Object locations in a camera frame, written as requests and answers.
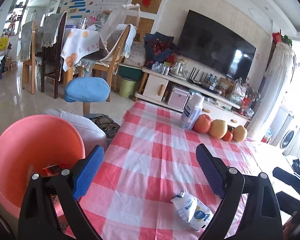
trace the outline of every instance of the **white tablecloth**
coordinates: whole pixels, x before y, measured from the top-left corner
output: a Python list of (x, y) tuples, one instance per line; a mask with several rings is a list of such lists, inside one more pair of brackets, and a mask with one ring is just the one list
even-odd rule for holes
[(71, 29), (63, 46), (63, 70), (77, 64), (84, 56), (99, 51), (100, 33), (82, 29)]

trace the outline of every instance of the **tv screen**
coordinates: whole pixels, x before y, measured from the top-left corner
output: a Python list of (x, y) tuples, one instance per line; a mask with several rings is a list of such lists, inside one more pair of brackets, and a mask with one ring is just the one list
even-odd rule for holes
[(245, 39), (199, 13), (189, 11), (177, 53), (232, 79), (246, 80), (256, 48)]

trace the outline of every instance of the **blue stool seat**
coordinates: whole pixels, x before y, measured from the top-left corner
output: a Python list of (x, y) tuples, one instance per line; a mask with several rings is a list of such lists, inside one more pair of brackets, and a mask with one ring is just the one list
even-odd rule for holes
[(78, 77), (67, 84), (64, 100), (70, 103), (104, 102), (109, 94), (110, 87), (103, 78)]

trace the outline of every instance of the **pink plastic bucket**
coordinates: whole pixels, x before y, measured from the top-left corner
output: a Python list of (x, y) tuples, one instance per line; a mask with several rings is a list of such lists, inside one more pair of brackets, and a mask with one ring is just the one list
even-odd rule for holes
[[(0, 203), (19, 218), (32, 165), (43, 175), (48, 165), (65, 163), (72, 168), (85, 158), (78, 131), (67, 121), (51, 115), (34, 115), (15, 122), (0, 136)], [(63, 214), (55, 203), (57, 215)]]

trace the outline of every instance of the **white bottle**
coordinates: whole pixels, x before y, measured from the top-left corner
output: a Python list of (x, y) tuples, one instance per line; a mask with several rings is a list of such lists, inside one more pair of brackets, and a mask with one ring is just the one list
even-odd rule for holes
[(180, 118), (182, 129), (192, 129), (202, 111), (203, 101), (204, 97), (198, 94), (194, 94), (193, 98), (189, 100)]

